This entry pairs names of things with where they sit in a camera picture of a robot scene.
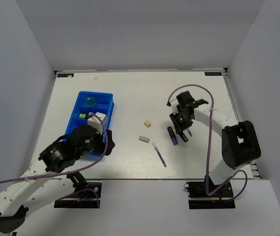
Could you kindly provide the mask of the yellow cap black highlighter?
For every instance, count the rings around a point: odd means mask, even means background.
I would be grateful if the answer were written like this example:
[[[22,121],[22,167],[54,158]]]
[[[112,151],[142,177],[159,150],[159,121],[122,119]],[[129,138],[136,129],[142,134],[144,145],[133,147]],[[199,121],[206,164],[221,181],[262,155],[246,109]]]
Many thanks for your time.
[[[80,113],[80,114],[79,114],[79,118],[81,118],[81,119],[89,119],[89,118],[91,118],[92,116],[93,116],[92,113],[89,113],[89,114],[82,114],[82,113]]]

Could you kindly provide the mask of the green cap black highlighter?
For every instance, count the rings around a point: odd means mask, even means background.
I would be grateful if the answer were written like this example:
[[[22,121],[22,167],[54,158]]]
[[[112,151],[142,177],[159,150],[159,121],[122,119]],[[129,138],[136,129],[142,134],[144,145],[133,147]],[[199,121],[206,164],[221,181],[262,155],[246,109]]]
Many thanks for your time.
[[[188,138],[186,137],[186,135],[184,134],[184,132],[181,132],[180,134],[179,134],[179,136],[181,137],[181,139],[183,140],[183,142],[187,142],[188,141]]]

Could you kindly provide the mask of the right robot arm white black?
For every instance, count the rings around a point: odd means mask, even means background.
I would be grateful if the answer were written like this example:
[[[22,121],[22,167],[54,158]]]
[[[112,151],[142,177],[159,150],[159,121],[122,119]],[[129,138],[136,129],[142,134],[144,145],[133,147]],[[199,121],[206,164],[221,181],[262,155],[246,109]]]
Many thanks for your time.
[[[208,126],[207,156],[210,156],[212,132],[221,138],[222,160],[209,169],[210,159],[206,159],[205,192],[207,196],[216,196],[245,165],[261,156],[261,149],[252,122],[231,119],[214,109],[213,102],[204,99],[195,100],[189,91],[182,92],[175,99],[169,99],[167,105],[172,112],[169,115],[176,134],[187,142],[184,131],[194,121]]]

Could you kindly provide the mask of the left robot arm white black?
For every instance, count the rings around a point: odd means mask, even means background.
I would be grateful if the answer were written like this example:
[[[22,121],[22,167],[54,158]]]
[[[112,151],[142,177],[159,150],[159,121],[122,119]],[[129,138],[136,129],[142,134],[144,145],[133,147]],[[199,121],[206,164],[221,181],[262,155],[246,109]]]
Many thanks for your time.
[[[94,192],[80,171],[65,172],[91,152],[110,155],[115,143],[112,131],[83,124],[58,137],[30,164],[23,177],[0,192],[0,232],[19,228],[28,216],[50,203]]]

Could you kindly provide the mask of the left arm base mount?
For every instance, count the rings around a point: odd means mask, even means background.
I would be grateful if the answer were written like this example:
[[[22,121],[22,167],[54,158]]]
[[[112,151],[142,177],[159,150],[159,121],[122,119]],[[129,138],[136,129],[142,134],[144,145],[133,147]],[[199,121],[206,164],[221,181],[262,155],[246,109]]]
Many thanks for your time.
[[[56,200],[54,208],[98,209],[101,203],[102,181],[90,181],[83,190]]]

